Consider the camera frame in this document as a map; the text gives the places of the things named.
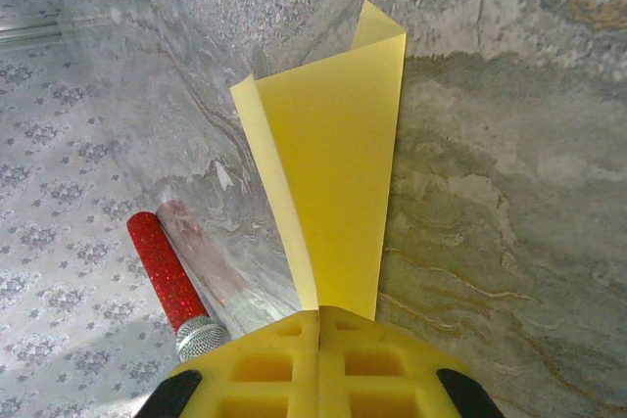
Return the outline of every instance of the black rubber grip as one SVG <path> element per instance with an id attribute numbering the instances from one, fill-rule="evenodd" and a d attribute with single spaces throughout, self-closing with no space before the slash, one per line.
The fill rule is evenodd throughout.
<path id="1" fill-rule="evenodd" d="M 461 418 L 505 418 L 478 382 L 453 369 L 437 374 Z"/>
<path id="2" fill-rule="evenodd" d="M 135 418 L 179 418 L 202 380 L 201 373 L 193 369 L 165 379 L 148 397 Z"/>

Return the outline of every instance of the folded paper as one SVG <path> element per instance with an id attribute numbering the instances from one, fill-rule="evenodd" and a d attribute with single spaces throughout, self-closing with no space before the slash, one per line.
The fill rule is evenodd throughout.
<path id="1" fill-rule="evenodd" d="M 231 89 L 303 309 L 374 318 L 405 44 L 366 1 L 348 52 Z"/>

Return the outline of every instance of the yellow foam block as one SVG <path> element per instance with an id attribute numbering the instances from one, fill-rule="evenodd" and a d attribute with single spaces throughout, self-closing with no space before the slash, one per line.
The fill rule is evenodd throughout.
<path id="1" fill-rule="evenodd" d="M 365 2 L 350 51 L 231 89 L 303 309 L 374 318 L 405 43 Z"/>
<path id="2" fill-rule="evenodd" d="M 471 377 L 426 343 L 327 306 L 187 361 L 171 376 L 190 369 L 202 380 L 181 418 L 459 418 L 437 371 Z"/>

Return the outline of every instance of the microphone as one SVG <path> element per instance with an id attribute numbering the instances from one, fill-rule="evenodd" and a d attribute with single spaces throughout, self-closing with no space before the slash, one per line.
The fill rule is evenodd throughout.
<path id="1" fill-rule="evenodd" d="M 185 362 L 222 346 L 226 330 L 203 306 L 159 219 L 151 212 L 139 212 L 126 228 L 176 333 L 178 359 Z"/>

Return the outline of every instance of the marble wall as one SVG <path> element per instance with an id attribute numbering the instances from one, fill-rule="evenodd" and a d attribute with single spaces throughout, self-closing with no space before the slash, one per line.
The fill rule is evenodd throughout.
<path id="1" fill-rule="evenodd" d="M 409 32 L 379 318 L 507 416 L 626 416 L 627 0 L 371 1 Z M 284 312 L 228 86 L 345 48 L 361 4 L 64 0 L 139 204 L 183 198 Z"/>

